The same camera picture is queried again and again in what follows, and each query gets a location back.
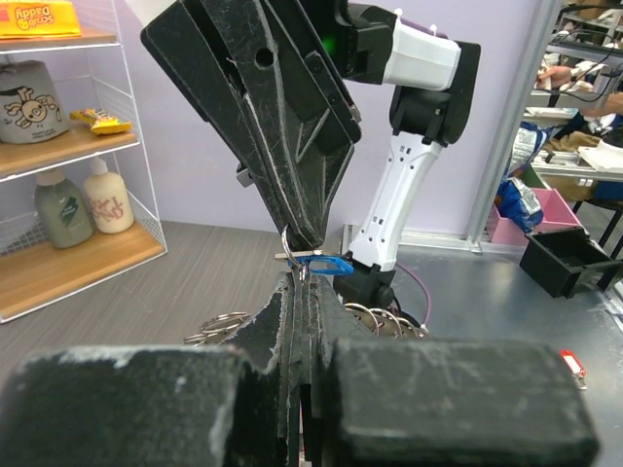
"screw hole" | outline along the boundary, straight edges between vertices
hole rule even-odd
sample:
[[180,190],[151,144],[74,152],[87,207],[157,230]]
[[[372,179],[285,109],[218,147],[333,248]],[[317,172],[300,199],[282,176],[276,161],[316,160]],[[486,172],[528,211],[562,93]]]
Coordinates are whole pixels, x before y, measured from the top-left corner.
[[270,68],[275,63],[275,55],[269,49],[260,49],[255,55],[255,64],[259,68]]

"cream bottle with red text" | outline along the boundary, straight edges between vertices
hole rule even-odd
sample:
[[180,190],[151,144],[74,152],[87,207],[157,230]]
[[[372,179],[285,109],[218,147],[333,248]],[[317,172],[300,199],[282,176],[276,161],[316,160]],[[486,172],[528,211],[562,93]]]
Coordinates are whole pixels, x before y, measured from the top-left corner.
[[126,231],[134,223],[126,183],[121,175],[109,172],[106,161],[91,161],[92,175],[85,182],[85,192],[91,205],[97,228],[105,234]]

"yellow snack package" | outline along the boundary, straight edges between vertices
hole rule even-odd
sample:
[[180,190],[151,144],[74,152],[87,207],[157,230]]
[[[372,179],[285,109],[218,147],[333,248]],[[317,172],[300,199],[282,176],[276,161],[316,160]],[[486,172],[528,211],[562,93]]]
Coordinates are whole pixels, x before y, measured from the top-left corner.
[[80,23],[71,2],[0,0],[0,40],[80,35]]
[[74,110],[69,117],[91,125],[91,131],[95,134],[123,133],[132,129],[130,122],[122,122],[101,109]]

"white backdrop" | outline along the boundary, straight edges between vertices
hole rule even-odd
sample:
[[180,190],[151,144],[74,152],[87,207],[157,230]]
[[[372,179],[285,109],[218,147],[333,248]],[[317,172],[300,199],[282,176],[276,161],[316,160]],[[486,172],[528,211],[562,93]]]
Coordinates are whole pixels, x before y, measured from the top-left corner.
[[[430,25],[452,38],[483,47],[471,119],[460,142],[445,151],[416,200],[408,229],[463,234],[489,155],[502,104],[517,72],[517,56],[531,31],[538,0],[370,0],[405,18]],[[253,188],[236,180],[238,164],[143,49],[140,24],[117,0],[130,74],[143,124],[156,194],[165,220],[272,231],[275,227]],[[333,204],[331,232],[359,223],[384,168],[393,93],[390,86],[349,84],[363,117],[364,137]]]

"pink storage box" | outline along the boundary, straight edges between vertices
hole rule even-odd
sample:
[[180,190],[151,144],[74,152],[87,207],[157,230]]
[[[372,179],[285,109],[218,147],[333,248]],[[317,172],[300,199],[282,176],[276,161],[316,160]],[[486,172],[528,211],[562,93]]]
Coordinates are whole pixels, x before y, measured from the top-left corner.
[[[573,211],[571,211],[568,204],[556,190],[540,188],[534,188],[533,190],[543,209],[543,222],[534,228],[536,233],[581,226],[580,221],[577,220]],[[500,217],[495,205],[487,221],[487,233],[492,243],[528,245],[528,240],[522,230],[510,219]]]

